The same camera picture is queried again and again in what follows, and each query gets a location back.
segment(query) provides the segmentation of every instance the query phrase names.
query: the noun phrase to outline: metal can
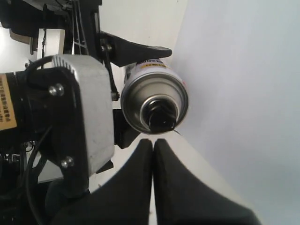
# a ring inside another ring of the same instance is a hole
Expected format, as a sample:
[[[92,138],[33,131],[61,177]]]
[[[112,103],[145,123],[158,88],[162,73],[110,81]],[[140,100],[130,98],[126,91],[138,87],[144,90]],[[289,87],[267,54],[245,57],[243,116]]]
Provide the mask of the metal can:
[[[182,79],[160,59],[126,68],[121,108],[127,122],[145,134],[174,130],[188,111],[188,93]]]

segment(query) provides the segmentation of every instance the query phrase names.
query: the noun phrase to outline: spray can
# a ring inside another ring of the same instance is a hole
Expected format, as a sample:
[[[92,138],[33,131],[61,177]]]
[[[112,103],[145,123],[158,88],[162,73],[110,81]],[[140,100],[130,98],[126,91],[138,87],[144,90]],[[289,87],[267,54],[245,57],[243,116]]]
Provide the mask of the spray can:
[[[180,77],[161,60],[126,68],[121,108],[127,122],[145,134],[174,130],[188,111],[188,93]]]

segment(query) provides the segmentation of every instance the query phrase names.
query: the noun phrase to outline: yellow label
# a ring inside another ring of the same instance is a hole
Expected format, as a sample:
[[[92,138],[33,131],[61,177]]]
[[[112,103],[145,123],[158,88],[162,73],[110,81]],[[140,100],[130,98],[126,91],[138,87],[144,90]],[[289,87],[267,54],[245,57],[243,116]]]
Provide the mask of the yellow label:
[[[166,68],[166,66],[164,64],[161,64],[161,63],[149,63],[149,64],[142,65],[140,68],[143,69],[143,68],[146,68],[146,67],[163,67],[163,68]]]
[[[6,74],[0,74],[0,130],[17,127]]]

